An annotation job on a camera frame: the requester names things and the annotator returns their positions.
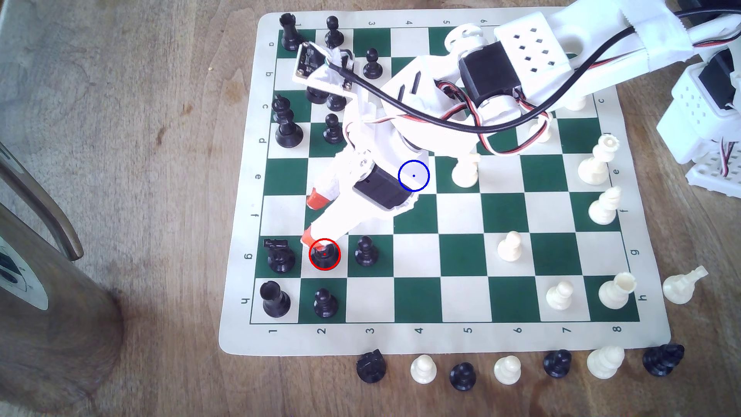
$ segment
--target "black chess piece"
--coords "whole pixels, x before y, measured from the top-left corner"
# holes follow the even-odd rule
[[[355,369],[363,382],[375,384],[386,375],[386,361],[383,359],[381,351],[376,349],[373,352],[363,354]]]
[[[327,17],[327,29],[329,29],[329,32],[325,35],[325,42],[330,49],[334,49],[345,43],[345,35],[337,30],[338,27],[339,22],[335,16]]]
[[[685,347],[681,344],[649,347],[643,353],[643,367],[653,376],[667,376],[684,357]]]
[[[280,126],[276,132],[276,142],[283,148],[295,148],[304,139],[304,131],[301,126],[293,122],[293,111],[290,109],[290,100],[276,95],[273,100],[273,111],[275,120]]]
[[[314,312],[321,318],[330,318],[337,313],[339,305],[329,290],[320,288],[314,294]]]
[[[262,309],[272,318],[283,317],[290,310],[290,297],[275,281],[268,281],[260,286],[260,297]]]
[[[292,52],[299,50],[304,38],[296,30],[296,17],[290,13],[283,13],[280,16],[280,25],[283,26],[283,37],[280,40],[283,49]]]
[[[358,240],[355,260],[361,266],[372,266],[378,260],[378,248],[373,245],[373,240],[370,237],[363,236]]]
[[[268,266],[273,272],[284,274],[296,265],[296,253],[288,247],[287,240],[265,239],[262,245],[268,250]]]
[[[372,47],[365,53],[368,63],[363,67],[363,75],[367,79],[378,79],[383,75],[383,67],[378,63],[378,51]]]
[[[458,391],[468,391],[476,383],[476,371],[468,362],[457,364],[451,370],[451,384]]]
[[[325,117],[325,123],[327,124],[327,128],[324,131],[324,137],[327,143],[336,145],[342,142],[342,129],[339,127],[339,119],[337,118],[337,115],[329,113],[327,117]]]
[[[571,368],[571,352],[566,349],[548,353],[543,359],[545,373],[554,378],[563,378]]]

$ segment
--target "wooden table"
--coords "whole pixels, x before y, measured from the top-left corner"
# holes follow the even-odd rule
[[[699,416],[741,413],[741,200],[690,187],[656,133],[685,64],[618,87],[651,242],[663,277],[704,265],[684,306],[667,303],[687,355],[669,378],[641,351],[602,381],[584,366],[565,380],[519,354],[522,380],[494,380],[500,354],[435,355],[429,386],[413,356],[387,357],[374,385],[354,357],[252,358],[223,353],[219,316],[257,21],[285,10],[566,5],[484,0],[7,0],[0,28],[0,139],[65,210],[85,247],[76,264],[120,294],[122,360],[89,401],[60,416]],[[0,201],[47,239],[33,213]],[[444,372],[479,368],[459,393]],[[0,404],[2,416],[33,416]]]

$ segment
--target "captured chess piece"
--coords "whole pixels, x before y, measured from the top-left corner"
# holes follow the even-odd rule
[[[273,119],[279,124],[276,132],[276,142],[283,148],[295,148],[304,139],[304,131],[301,126],[293,122],[293,111],[290,109],[290,101],[280,95],[273,99],[273,111],[276,112]]]
[[[260,286],[260,297],[262,309],[272,318],[283,317],[290,310],[290,297],[275,281],[268,281]]]
[[[372,266],[378,260],[378,248],[373,245],[373,240],[363,236],[358,240],[358,249],[355,250],[355,260],[360,266]]]
[[[386,361],[383,359],[381,351],[376,349],[361,356],[355,370],[363,382],[375,384],[386,375]]]
[[[368,61],[363,67],[363,75],[367,79],[378,79],[383,75],[383,67],[378,63],[378,51],[372,47],[365,53],[365,59]]]
[[[566,349],[549,352],[543,358],[543,369],[545,373],[554,378],[563,378],[571,368],[571,352]]]

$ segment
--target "blue circle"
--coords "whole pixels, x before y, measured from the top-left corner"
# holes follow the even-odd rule
[[[425,184],[424,184],[424,185],[423,185],[423,186],[422,186],[421,188],[419,188],[419,189],[417,189],[417,190],[413,190],[413,189],[411,189],[411,188],[407,188],[407,186],[406,186],[406,185],[402,184],[402,169],[404,168],[404,166],[405,166],[405,165],[407,165],[407,164],[408,164],[408,163],[410,163],[410,162],[417,162],[417,163],[420,163],[420,164],[422,164],[422,166],[423,166],[423,167],[425,167],[425,169],[427,170],[427,182],[426,182],[426,183],[425,183]],[[427,166],[425,165],[425,163],[424,163],[424,162],[422,162],[422,161],[418,161],[418,160],[408,160],[407,162],[404,162],[404,163],[402,164],[402,166],[400,166],[400,167],[399,167],[399,173],[398,173],[398,174],[396,174],[396,179],[397,179],[397,180],[399,181],[399,184],[401,184],[401,186],[402,186],[402,187],[404,188],[404,190],[407,190],[407,191],[412,191],[413,193],[414,193],[414,192],[417,192],[417,191],[421,191],[421,190],[425,189],[425,187],[427,186],[427,184],[429,184],[429,183],[430,183],[430,169],[429,169],[429,168],[428,168],[428,167],[427,167]]]

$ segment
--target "black pawn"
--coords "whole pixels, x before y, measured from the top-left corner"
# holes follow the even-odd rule
[[[566,349],[548,353],[543,359],[545,373],[554,378],[563,378],[571,368],[571,352]]]
[[[280,16],[280,25],[283,26],[283,37],[280,45],[285,50],[297,51],[304,38],[296,30],[296,17],[290,13],[283,13]]]
[[[363,236],[358,240],[355,260],[361,266],[372,266],[378,260],[378,248],[373,245],[373,240],[370,237]]]
[[[463,362],[451,370],[451,384],[458,391],[468,391],[476,383],[476,371],[473,365]]]
[[[376,349],[373,352],[363,354],[355,369],[363,382],[375,384],[386,375],[386,361],[384,361],[381,351]]]
[[[338,27],[339,22],[335,16],[327,17],[327,29],[329,29],[329,32],[325,35],[325,42],[330,49],[334,49],[345,43],[345,35],[337,30]]]
[[[276,132],[276,142],[283,148],[295,148],[304,139],[304,131],[301,126],[293,122],[290,101],[277,95],[273,100],[273,111],[276,112],[273,120],[280,125]]]
[[[363,75],[367,79],[377,79],[383,75],[383,67],[378,63],[378,51],[372,47],[365,53],[368,63],[363,67]]]
[[[290,297],[281,291],[275,281],[268,281],[260,286],[262,309],[272,318],[283,317],[290,310]]]
[[[667,376],[684,357],[685,347],[681,344],[649,347],[643,353],[643,367],[653,376]]]
[[[337,313],[339,305],[334,295],[327,289],[320,288],[314,294],[314,312],[321,318],[330,318]]]

